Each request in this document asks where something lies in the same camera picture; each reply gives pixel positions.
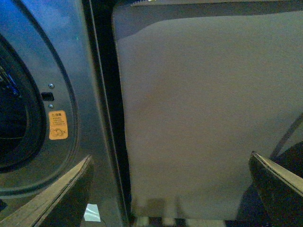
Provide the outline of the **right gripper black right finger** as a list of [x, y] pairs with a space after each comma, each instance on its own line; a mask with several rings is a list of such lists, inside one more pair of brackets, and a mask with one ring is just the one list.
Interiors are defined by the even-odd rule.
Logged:
[[253, 151], [249, 159], [253, 185], [276, 227], [303, 225], [303, 179]]

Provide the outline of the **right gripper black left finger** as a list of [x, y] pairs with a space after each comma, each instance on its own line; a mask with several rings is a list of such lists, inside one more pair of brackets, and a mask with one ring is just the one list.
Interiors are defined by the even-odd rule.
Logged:
[[79, 227], [90, 197], [94, 161], [86, 156], [75, 167], [0, 221], [2, 227]]

